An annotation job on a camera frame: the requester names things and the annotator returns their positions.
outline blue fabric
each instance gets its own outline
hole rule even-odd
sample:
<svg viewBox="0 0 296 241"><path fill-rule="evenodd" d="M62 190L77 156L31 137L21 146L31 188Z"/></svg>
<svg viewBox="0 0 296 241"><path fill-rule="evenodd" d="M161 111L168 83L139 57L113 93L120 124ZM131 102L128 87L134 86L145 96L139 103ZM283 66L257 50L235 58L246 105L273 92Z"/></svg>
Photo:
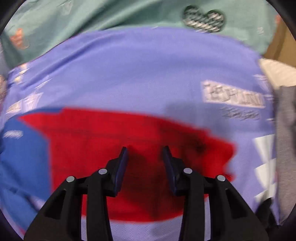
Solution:
<svg viewBox="0 0 296 241"><path fill-rule="evenodd" d="M276 182L263 185L264 177L258 177L257 168L268 167L269 160L275 158L271 141L275 128L270 121L273 100L263 81L259 58L238 41L187 29L85 33L9 73L1 128L15 114L45 107L79 107L152 115L210 129L215 136L236 144L237 153L227 168L235 176L233 185L255 211L259 205L255 197ZM21 129L23 137L13 142L29 141L34 135L32 146L46 144L37 133L24 138L27 128L20 125L16 120L8 121L4 135ZM21 163L20 156L32 151L14 153L9 138L3 141L2 183L41 199L48 196L46 157L42 157L40 176L36 176L31 171L35 173L41 157L36 154ZM5 165L13 168L15 176L8 176ZM20 205L7 191L1 193L4 204L11 207L7 208L10 214L22 227L28 227L32 220L29 206ZM18 205L30 215L23 216ZM274 213L278 218L277 204Z"/></svg>

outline metal screw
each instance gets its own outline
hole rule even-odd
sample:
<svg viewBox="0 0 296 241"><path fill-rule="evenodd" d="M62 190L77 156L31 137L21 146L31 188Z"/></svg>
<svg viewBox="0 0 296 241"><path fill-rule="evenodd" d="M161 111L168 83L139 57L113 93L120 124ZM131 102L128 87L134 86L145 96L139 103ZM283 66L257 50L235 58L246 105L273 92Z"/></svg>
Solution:
<svg viewBox="0 0 296 241"><path fill-rule="evenodd" d="M225 181L225 176L223 176L223 175L219 175L219 176L217 176L217 179L218 179L219 181L221 181L221 182L224 182L224 181Z"/></svg>
<svg viewBox="0 0 296 241"><path fill-rule="evenodd" d="M184 168L183 172L186 173L186 174L191 174L192 169L187 167L187 168Z"/></svg>
<svg viewBox="0 0 296 241"><path fill-rule="evenodd" d="M69 182L69 183L73 182L74 180L75 180L75 177L73 177L73 176L69 176L66 179L66 181Z"/></svg>
<svg viewBox="0 0 296 241"><path fill-rule="evenodd" d="M107 171L107 169L105 169L105 168L102 168L102 169L100 169L99 170L99 174L101 174L101 175L104 175L104 174L106 174L108 171Z"/></svg>

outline gray fabric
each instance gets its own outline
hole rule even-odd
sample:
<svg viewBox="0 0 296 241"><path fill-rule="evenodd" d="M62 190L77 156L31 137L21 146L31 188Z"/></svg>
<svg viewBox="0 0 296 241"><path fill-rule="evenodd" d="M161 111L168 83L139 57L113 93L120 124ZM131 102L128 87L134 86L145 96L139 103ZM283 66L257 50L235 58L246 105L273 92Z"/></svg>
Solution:
<svg viewBox="0 0 296 241"><path fill-rule="evenodd" d="M296 86L281 86L276 114L277 172L279 177L280 222L296 203Z"/></svg>
<svg viewBox="0 0 296 241"><path fill-rule="evenodd" d="M3 55L2 45L0 43L0 75L2 75L4 78L7 78L8 72L9 72L9 68L6 64L6 61Z"/></svg>

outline teal cloth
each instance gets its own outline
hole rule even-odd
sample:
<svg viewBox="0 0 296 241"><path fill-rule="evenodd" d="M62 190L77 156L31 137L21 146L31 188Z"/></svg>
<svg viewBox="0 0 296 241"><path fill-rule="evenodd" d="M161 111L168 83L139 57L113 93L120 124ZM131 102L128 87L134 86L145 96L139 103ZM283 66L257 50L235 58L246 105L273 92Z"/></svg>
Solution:
<svg viewBox="0 0 296 241"><path fill-rule="evenodd" d="M188 28L184 9L218 10L226 19L221 34L265 53L275 29L276 11L266 0L27 0L1 35L10 68L31 61L84 31L132 26ZM19 46L11 41L22 29Z"/></svg>

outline red cloth patch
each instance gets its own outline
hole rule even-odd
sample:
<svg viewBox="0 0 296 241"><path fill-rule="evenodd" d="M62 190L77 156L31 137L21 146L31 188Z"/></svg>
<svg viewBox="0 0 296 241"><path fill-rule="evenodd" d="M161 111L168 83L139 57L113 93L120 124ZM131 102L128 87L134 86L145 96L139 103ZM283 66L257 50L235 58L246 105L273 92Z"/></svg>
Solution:
<svg viewBox="0 0 296 241"><path fill-rule="evenodd" d="M233 145L205 130L150 116L75 109L20 119L49 141L53 191L67 176L89 176L118 157L123 146L128 148L121 192L107 199L113 220L159 221L182 214L184 199L174 197L169 189L161 159L163 146L168 145L173 156L204 176L230 178L224 167L234 154Z"/></svg>

